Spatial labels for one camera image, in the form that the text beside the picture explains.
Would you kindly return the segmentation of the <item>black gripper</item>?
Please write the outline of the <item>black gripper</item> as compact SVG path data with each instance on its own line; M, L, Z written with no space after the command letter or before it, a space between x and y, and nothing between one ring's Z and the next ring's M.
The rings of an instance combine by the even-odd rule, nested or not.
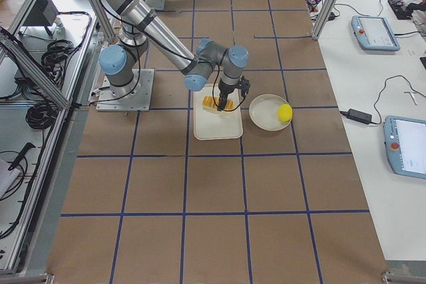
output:
M218 98L217 111L231 111L231 99L228 98L228 95L233 93L236 88L239 86L240 80L238 79L233 84L228 84L224 80L220 80L218 88L220 91L220 96Z

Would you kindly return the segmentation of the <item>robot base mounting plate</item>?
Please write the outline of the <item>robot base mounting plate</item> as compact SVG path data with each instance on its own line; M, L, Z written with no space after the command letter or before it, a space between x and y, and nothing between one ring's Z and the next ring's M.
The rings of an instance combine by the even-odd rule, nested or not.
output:
M99 112L149 111L154 82L154 69L132 69L132 78L118 74L105 75L102 90L97 102Z

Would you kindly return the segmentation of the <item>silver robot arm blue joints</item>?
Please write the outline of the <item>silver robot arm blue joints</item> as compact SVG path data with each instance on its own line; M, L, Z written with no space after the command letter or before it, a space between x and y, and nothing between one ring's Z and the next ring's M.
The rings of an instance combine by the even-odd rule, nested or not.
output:
M202 39L193 55L173 32L156 16L145 0L106 0L110 7L137 31L145 34L174 66L184 75L188 90L200 91L219 66L220 80L228 84L240 80L248 63L248 51L241 46L227 48L211 39Z

